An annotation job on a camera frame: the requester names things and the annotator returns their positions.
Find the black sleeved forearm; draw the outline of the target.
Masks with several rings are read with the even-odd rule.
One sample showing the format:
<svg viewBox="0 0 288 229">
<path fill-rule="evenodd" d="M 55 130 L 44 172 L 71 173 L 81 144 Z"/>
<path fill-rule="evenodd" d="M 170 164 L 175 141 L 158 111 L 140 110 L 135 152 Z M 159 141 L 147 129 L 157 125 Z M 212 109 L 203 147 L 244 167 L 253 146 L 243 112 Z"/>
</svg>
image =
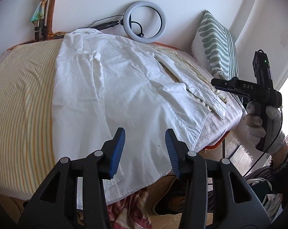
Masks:
<svg viewBox="0 0 288 229">
<path fill-rule="evenodd" d="M 288 205 L 288 152 L 283 159 L 283 162 L 278 168 L 274 168 L 274 163 L 271 162 L 269 170 L 271 171 L 271 180 L 274 193 L 282 195 L 282 209 Z"/>
</svg>

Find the grey knit gloved hand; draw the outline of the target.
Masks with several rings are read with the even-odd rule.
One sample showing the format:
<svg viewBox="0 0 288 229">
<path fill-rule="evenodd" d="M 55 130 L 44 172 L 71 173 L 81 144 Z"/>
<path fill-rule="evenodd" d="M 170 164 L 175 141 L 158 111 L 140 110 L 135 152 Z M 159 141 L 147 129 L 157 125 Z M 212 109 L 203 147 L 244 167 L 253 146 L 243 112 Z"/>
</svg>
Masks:
<svg viewBox="0 0 288 229">
<path fill-rule="evenodd" d="M 257 146 L 260 140 L 266 136 L 266 130 L 262 127 L 263 120 L 255 115 L 253 102 L 248 103 L 246 110 L 247 138 L 253 145 Z M 267 153 L 274 155 L 284 146 L 285 134 L 283 131 L 279 132 L 281 129 L 282 115 L 279 109 L 274 106 L 267 106 L 266 114 L 272 122 L 271 140 L 267 145 L 270 145 L 270 148 L 267 150 Z"/>
</svg>

